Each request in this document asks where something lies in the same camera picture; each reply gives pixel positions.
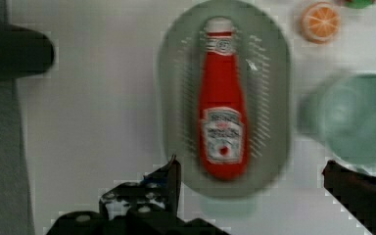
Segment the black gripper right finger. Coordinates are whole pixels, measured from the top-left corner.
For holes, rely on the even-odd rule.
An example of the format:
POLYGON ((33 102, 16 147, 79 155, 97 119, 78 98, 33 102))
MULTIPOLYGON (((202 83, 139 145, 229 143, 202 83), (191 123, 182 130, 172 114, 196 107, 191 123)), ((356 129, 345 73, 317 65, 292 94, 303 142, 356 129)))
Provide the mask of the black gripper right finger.
POLYGON ((323 187, 372 235, 376 235, 376 176, 328 161, 323 187))

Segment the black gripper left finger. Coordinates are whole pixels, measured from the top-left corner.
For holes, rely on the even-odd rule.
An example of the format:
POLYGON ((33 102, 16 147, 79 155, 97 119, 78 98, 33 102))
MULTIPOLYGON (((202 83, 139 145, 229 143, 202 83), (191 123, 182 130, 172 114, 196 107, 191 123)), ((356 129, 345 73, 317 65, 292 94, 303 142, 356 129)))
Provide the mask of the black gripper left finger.
POLYGON ((125 216, 130 209, 155 205, 177 214, 181 188, 181 164, 172 155, 162 167, 135 182, 122 182, 104 193, 99 200, 99 213, 107 220, 125 216))

